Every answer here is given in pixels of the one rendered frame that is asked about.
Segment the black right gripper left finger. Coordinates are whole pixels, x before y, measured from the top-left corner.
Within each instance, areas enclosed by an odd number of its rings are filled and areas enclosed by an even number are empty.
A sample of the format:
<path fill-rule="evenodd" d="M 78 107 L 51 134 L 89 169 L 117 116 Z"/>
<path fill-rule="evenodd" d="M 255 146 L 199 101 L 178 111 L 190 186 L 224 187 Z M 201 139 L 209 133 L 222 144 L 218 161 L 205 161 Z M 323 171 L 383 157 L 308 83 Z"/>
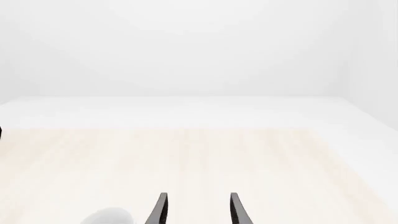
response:
<path fill-rule="evenodd" d="M 167 223 L 167 215 L 168 215 L 168 194 L 166 192 L 162 192 L 159 195 L 157 203 L 147 218 L 145 224 L 166 224 Z"/>

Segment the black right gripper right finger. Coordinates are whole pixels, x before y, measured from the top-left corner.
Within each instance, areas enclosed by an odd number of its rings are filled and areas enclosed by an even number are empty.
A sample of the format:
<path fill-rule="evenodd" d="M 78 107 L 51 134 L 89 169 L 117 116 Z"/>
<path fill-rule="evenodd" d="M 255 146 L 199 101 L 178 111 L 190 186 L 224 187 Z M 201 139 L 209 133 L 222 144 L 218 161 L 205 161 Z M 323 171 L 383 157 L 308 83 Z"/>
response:
<path fill-rule="evenodd" d="M 232 224 L 253 224 L 236 192 L 230 194 L 230 214 Z"/>

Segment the white mug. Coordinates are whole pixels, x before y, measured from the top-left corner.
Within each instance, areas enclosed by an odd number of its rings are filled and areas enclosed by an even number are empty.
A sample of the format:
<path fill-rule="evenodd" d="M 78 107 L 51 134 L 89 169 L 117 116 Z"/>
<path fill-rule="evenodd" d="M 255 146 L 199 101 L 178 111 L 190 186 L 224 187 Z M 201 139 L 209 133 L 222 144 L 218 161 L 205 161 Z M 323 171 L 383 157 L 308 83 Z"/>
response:
<path fill-rule="evenodd" d="M 135 224 L 135 221 L 127 210 L 109 207 L 90 214 L 80 224 Z"/>

